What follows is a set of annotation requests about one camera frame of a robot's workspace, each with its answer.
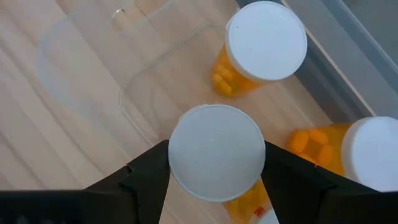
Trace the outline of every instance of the light wood surface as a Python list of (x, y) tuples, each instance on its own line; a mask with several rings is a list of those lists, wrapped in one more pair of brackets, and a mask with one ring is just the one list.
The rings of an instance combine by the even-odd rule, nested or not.
[[(195, 7), (187, 6), (184, 1), (188, 0), (171, 2), (178, 4), (176, 3), (173, 9), (175, 13), (167, 15), (168, 19), (173, 19), (173, 16), (186, 18), (184, 28), (197, 26), (194, 21), (200, 16), (224, 26), (236, 9), (236, 4), (227, 0), (215, 1), (216, 3), (198, 1)], [(131, 14), (128, 18), (119, 18), (121, 21), (115, 25), (114, 32), (120, 28), (124, 29), (126, 23), (128, 26), (129, 19), (132, 18), (132, 21), (137, 23), (142, 20), (145, 22), (146, 17), (154, 16), (154, 13), (165, 4), (169, 2), (161, 0), (130, 2), (129, 6), (133, 6), (130, 8)], [(124, 52), (122, 54), (113, 52), (118, 48), (116, 45), (110, 45), (107, 49), (106, 46), (92, 45), (88, 40), (88, 44), (81, 45), (83, 49), (86, 47), (85, 54), (90, 59), (85, 67), (88, 71), (86, 76), (80, 76), (78, 80), (87, 86), (90, 97), (101, 105), (97, 109), (103, 109), (106, 117), (111, 118), (110, 131), (117, 131), (117, 135), (122, 136), (123, 142), (120, 143), (116, 142), (119, 139), (115, 140), (104, 133), (98, 125), (93, 124), (90, 118), (82, 115), (76, 108), (58, 102), (45, 88), (37, 69), (37, 49), (40, 39), (55, 23), (78, 6), (79, 0), (0, 0), (1, 190), (82, 189), (116, 171), (151, 145), (148, 139), (145, 140), (141, 136), (119, 106), (119, 92), (134, 72), (123, 73), (118, 69), (127, 65), (142, 66), (170, 45), (171, 34), (174, 35), (172, 37), (174, 40), (186, 36), (187, 33), (176, 28), (181, 24), (172, 26), (166, 21), (158, 20), (156, 23), (152, 20), (149, 28), (142, 29), (139, 35), (123, 37), (123, 40), (128, 42), (127, 49), (133, 50), (121, 50)], [(84, 29), (87, 30), (89, 27), (75, 25), (74, 32), (87, 37), (88, 34)], [(108, 35), (107, 37), (112, 40), (120, 38), (118, 34)], [(153, 44), (144, 45), (145, 41)], [(66, 57), (72, 53), (65, 49), (60, 55)], [(54, 60), (63, 65), (70, 62), (61, 56), (55, 57)], [(112, 62), (118, 63), (117, 66), (104, 63), (111, 58)], [(95, 85), (90, 81), (93, 75), (97, 82)], [(177, 78), (169, 79), (165, 84), (163, 78), (151, 77), (152, 82), (163, 85), (159, 87), (160, 89), (172, 85), (170, 82), (177, 80)], [(184, 96), (174, 95), (171, 90), (166, 91), (170, 103), (164, 103), (164, 114), (162, 114), (164, 119), (183, 113), (189, 106), (195, 106), (180, 106), (179, 102), (185, 100)], [(282, 147), (286, 137), (295, 128), (330, 123), (294, 76), (267, 85), (249, 98), (237, 100), (235, 103), (255, 105), (251, 110), (256, 116), (255, 120), (261, 123), (265, 138)], [(154, 124), (156, 121), (142, 114), (139, 106), (134, 104), (134, 100), (125, 102), (130, 116), (144, 127), (144, 131), (150, 136), (149, 140), (160, 140), (163, 135), (159, 132), (158, 125)], [(165, 212), (162, 214), (162, 223), (227, 222), (225, 212), (221, 210), (219, 205), (203, 203), (188, 195), (172, 179)]]

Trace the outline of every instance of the clear plastic container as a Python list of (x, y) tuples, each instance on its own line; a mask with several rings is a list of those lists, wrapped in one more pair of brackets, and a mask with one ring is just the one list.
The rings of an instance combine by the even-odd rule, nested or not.
[[(130, 159), (170, 138), (186, 111), (212, 103), (244, 111), (265, 139), (281, 145), (305, 125), (278, 84), (237, 100), (213, 89), (211, 72), (237, 8), (234, 0), (83, 1), (40, 41), (40, 77), (61, 105), (94, 124)], [(298, 117), (294, 126), (279, 116), (279, 107)], [(173, 177), (161, 220), (231, 223), (221, 203), (191, 196)]]

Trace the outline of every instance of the orange pill bottle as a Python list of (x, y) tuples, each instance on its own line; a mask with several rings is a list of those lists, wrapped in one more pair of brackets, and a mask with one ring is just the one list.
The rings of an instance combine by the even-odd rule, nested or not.
[(372, 189), (398, 190), (398, 120), (363, 118), (293, 132), (286, 149)]
[(227, 105), (200, 105), (186, 112), (170, 138), (173, 176), (190, 194), (221, 202), (234, 224), (251, 224), (268, 211), (261, 180), (264, 136), (245, 113)]
[(307, 53), (300, 19), (271, 1), (248, 4), (228, 22), (226, 40), (213, 68), (217, 93), (237, 97), (293, 74)]

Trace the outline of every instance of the orange pill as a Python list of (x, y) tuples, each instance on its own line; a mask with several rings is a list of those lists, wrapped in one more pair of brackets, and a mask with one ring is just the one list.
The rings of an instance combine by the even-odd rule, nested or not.
[(231, 81), (232, 80), (232, 73), (231, 71), (229, 71), (226, 68), (222, 68), (219, 71), (221, 73), (221, 75), (227, 80), (227, 81)]
[(303, 158), (303, 159), (305, 159), (305, 160), (307, 160), (307, 161), (312, 162), (313, 164), (316, 164), (316, 162), (315, 162), (311, 157), (307, 156), (307, 155), (304, 154), (304, 153), (301, 153), (301, 154), (299, 154), (298, 156), (300, 156), (301, 158)]
[(327, 167), (333, 159), (333, 148), (331, 146), (322, 146), (317, 161), (320, 166)]
[(328, 142), (329, 142), (328, 135), (325, 134), (324, 132), (319, 131), (316, 128), (309, 130), (308, 134), (310, 135), (311, 140), (313, 140), (321, 145), (328, 144)]
[(305, 146), (308, 143), (308, 133), (305, 131), (295, 131), (292, 134), (291, 140), (289, 142), (288, 145), (288, 150), (299, 154), (302, 153), (304, 151)]
[(221, 91), (225, 94), (232, 94), (232, 87), (228, 85), (226, 82), (220, 82), (219, 83)]
[(223, 81), (223, 78), (219, 74), (214, 74), (213, 75), (213, 80), (214, 80), (215, 83), (219, 83), (219, 82)]

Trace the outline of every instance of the white cap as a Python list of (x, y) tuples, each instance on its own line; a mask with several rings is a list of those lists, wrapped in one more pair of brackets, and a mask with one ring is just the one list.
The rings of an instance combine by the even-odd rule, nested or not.
[(246, 78), (263, 82), (293, 74), (307, 53), (307, 36), (300, 19), (270, 1), (248, 4), (229, 21), (228, 57)]
[(380, 192), (398, 190), (398, 120), (355, 122), (344, 136), (342, 159), (347, 178)]
[(248, 191), (266, 159), (264, 138), (239, 109), (203, 105), (187, 112), (169, 142), (169, 164), (180, 185), (210, 202), (226, 202)]
[(274, 209), (269, 210), (261, 219), (259, 224), (279, 224)]

